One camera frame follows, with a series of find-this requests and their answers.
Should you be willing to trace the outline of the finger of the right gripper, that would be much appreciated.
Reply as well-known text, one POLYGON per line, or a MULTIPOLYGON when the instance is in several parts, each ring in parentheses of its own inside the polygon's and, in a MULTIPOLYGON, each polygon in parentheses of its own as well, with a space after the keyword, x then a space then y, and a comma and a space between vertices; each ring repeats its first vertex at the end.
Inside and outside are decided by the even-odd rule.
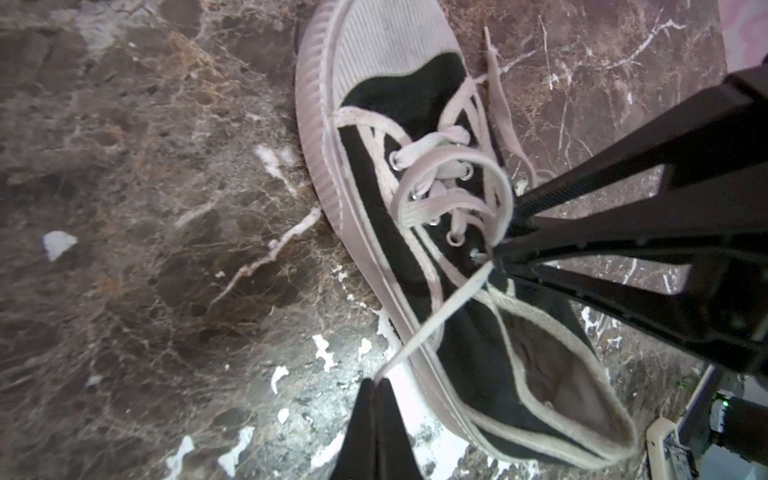
POLYGON ((504 270, 689 355, 767 371, 767 177, 664 188, 641 173, 579 195, 535 192, 498 247, 504 270))
POLYGON ((675 189, 767 160, 767 65, 731 73, 573 169, 516 200, 511 237, 534 216, 657 166, 675 189))

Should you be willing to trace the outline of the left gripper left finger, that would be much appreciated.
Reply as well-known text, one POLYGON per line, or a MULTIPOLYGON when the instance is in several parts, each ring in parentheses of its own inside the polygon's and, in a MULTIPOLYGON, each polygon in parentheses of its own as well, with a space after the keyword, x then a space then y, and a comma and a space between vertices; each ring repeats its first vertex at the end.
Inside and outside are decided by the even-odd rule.
POLYGON ((375 427, 375 383, 365 379, 360 385, 332 480, 373 480, 377 470, 375 427))

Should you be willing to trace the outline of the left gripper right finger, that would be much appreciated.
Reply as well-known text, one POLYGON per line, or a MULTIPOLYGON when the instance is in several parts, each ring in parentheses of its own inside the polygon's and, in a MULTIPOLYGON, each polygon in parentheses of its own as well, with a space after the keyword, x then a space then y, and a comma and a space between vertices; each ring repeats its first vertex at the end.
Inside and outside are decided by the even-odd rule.
POLYGON ((423 480, 388 379, 376 384, 376 478, 423 480))

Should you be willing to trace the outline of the white shoelace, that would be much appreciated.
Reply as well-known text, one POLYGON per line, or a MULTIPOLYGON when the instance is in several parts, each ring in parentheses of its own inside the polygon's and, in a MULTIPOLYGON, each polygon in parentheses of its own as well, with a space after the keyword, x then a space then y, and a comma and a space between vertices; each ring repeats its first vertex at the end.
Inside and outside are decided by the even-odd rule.
MULTIPOLYGON (((489 106, 493 107, 493 116, 498 123, 499 133, 506 148, 521 162, 527 171, 527 179, 531 188, 537 186, 540 177, 523 152, 519 139, 514 130, 508 102, 501 85, 501 69, 498 65, 497 51, 492 45, 490 31, 484 27, 487 47, 488 91, 489 106)), ((458 113, 464 101, 471 99, 476 92, 475 79, 469 77, 461 85, 459 91, 446 107, 449 117, 458 113)), ((514 210, 513 189, 502 167, 483 152, 466 147, 469 142, 469 131, 460 126, 442 123, 438 131, 427 135, 426 140, 418 140, 405 146, 402 155, 393 153, 390 166, 405 168, 406 174, 401 179, 389 204, 390 215, 398 227, 406 230, 429 223, 446 213, 451 213, 451 227, 448 232, 448 243, 460 246, 469 220, 478 220, 477 227, 484 232, 490 247, 501 242, 506 227, 509 226, 514 210), (492 174, 492 198, 482 200, 460 188, 446 189, 438 181, 445 179, 463 178, 465 166, 469 165, 469 173, 473 166, 482 167, 486 173, 492 174)), ((486 284, 493 270, 493 262, 486 260, 478 272, 468 279, 461 277, 463 283, 459 288, 428 318, 414 336, 404 343, 403 347, 387 364, 377 372, 373 381, 378 385, 387 374, 398 364, 407 359, 419 349, 432 334, 464 306, 486 284)))

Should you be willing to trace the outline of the black white sneaker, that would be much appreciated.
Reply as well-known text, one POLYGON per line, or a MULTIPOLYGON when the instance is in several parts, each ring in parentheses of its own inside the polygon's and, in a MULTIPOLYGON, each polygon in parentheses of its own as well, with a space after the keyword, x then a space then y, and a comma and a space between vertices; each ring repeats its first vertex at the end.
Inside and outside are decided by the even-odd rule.
MULTIPOLYGON (((461 277, 493 262, 480 292, 403 361, 448 430, 505 462, 613 466, 636 451, 634 422, 570 304, 502 269, 496 251, 509 226, 490 247, 480 222, 469 220, 454 246, 447 240, 451 213, 407 230, 390 215, 407 171, 390 166, 393 153, 402 155, 441 123, 467 129, 465 146, 494 159, 510 183, 490 95, 482 99, 475 81, 477 93, 447 115, 469 77, 438 2, 321 2, 295 77, 300 142, 316 194, 402 347, 461 277)), ((491 200, 492 174, 463 166, 463 178, 438 185, 491 200)))

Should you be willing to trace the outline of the aluminium rail base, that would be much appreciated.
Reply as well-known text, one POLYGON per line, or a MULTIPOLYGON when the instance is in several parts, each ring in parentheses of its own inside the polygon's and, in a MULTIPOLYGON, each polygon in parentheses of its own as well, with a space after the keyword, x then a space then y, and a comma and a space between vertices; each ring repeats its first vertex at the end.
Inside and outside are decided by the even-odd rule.
POLYGON ((767 382, 708 366, 677 420, 646 430, 653 479, 765 479, 767 382))

